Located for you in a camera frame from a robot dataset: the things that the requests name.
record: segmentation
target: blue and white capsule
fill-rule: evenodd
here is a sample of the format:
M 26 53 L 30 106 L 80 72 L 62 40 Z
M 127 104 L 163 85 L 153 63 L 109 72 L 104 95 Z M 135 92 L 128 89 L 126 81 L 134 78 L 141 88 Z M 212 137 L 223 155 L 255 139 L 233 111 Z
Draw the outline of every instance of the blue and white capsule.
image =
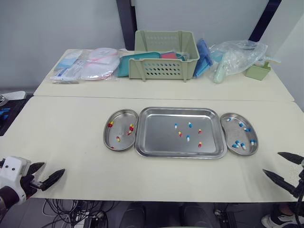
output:
M 243 148 L 243 150 L 245 150 L 246 149 L 245 143 L 242 142 L 241 147 Z

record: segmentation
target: green plastic basket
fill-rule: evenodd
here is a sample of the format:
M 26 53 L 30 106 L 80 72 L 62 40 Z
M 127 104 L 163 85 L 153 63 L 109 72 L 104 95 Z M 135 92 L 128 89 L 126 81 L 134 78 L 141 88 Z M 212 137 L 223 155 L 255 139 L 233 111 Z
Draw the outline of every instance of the green plastic basket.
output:
M 167 52 L 188 53 L 189 60 L 181 59 L 130 59 L 129 78 L 146 79 L 187 79 L 193 77 L 200 58 L 192 32 L 187 31 L 145 31 L 135 33 L 135 53 Z

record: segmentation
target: table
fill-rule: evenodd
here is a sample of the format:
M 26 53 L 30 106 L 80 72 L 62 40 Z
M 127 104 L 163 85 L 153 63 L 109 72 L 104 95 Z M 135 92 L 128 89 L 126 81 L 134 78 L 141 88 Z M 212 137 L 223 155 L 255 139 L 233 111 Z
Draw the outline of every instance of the table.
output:
M 219 160 L 146 158 L 134 148 L 108 150 L 103 130 L 115 111 L 148 106 L 206 107 L 236 112 L 259 137 L 250 157 L 227 152 Z M 303 155 L 304 115 L 293 102 L 201 101 L 35 96 L 0 137 L 3 157 L 47 163 L 40 180 L 65 168 L 62 179 L 35 197 L 83 200 L 275 202 L 295 200 L 263 172 L 298 183 L 301 167 L 277 152 Z
M 167 79 L 143 82 L 124 77 L 118 80 L 83 81 L 77 85 L 58 85 L 51 83 L 49 79 L 52 72 L 53 69 L 35 91 L 35 96 L 294 101 L 273 70 L 263 81 L 245 77 L 241 73 L 228 76 L 222 84 L 218 85 L 206 76 L 188 80 L 186 83 L 182 80 Z

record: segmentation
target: sneaker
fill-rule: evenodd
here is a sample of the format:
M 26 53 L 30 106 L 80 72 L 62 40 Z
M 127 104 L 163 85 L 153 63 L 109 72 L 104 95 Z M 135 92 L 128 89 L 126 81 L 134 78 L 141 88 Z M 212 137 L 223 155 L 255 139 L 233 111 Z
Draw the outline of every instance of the sneaker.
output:
M 299 216 L 299 221 L 304 224 L 304 217 Z M 287 225 L 296 225 L 295 215 L 285 215 L 275 208 L 270 215 L 262 217 L 261 222 L 266 228 L 282 228 Z

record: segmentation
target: red and yellow capsule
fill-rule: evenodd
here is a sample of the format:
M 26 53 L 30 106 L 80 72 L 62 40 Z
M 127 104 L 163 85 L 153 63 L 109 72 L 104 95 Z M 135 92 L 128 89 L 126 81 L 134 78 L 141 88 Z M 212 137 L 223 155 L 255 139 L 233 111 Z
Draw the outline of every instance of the red and yellow capsule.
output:
M 133 124 L 130 124 L 129 130 L 130 130 L 130 131 L 133 131 L 133 130 L 134 130 L 134 125 L 133 125 Z

